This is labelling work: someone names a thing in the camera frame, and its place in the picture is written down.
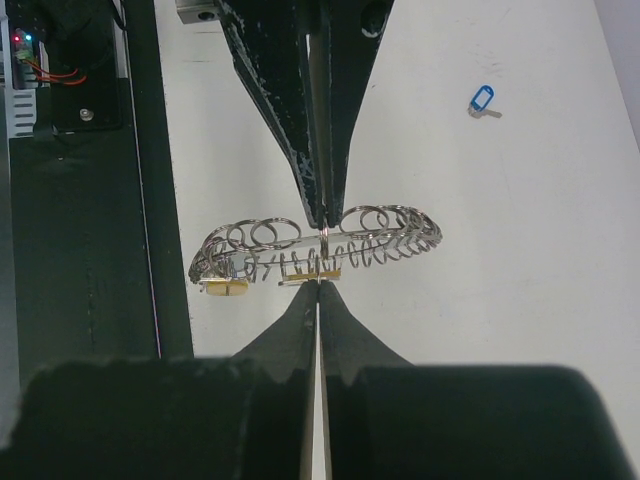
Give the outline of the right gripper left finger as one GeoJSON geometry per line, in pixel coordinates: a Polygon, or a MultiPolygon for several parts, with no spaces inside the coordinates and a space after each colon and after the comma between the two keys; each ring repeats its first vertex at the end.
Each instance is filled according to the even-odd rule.
{"type": "Polygon", "coordinates": [[[237,354],[68,362],[28,385],[5,479],[307,479],[318,286],[237,354]]]}

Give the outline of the large metal keyring with rings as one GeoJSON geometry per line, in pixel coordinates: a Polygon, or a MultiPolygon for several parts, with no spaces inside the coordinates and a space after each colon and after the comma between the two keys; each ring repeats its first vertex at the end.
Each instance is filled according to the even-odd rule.
{"type": "Polygon", "coordinates": [[[305,235],[284,217],[222,225],[203,240],[188,269],[200,286],[214,278],[251,284],[294,273],[343,271],[387,265],[426,254],[443,240],[423,211],[404,205],[361,205],[344,212],[338,226],[305,235]]]}

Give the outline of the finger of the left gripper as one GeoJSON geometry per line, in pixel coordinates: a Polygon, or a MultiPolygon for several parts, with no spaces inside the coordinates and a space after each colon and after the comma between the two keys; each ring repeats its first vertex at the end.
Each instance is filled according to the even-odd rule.
{"type": "Polygon", "coordinates": [[[307,221],[324,221],[307,35],[314,3],[228,0],[219,19],[233,65],[292,170],[307,221]]]}
{"type": "Polygon", "coordinates": [[[391,1],[322,3],[322,183],[326,224],[340,222],[351,141],[391,1]]]}

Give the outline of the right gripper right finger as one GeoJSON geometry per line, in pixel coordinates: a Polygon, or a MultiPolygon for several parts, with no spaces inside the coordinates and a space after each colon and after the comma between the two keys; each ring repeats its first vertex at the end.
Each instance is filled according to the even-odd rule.
{"type": "Polygon", "coordinates": [[[630,479],[593,386],[558,365],[414,365],[319,294],[333,479],[630,479]]]}

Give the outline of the yellow key tag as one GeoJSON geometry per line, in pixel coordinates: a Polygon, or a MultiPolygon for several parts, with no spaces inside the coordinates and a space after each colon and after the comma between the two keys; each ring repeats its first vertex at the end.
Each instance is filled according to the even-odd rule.
{"type": "Polygon", "coordinates": [[[249,282],[238,279],[222,279],[214,278],[202,281],[200,283],[201,290],[211,296],[228,297],[242,296],[249,289],[249,282]]]}

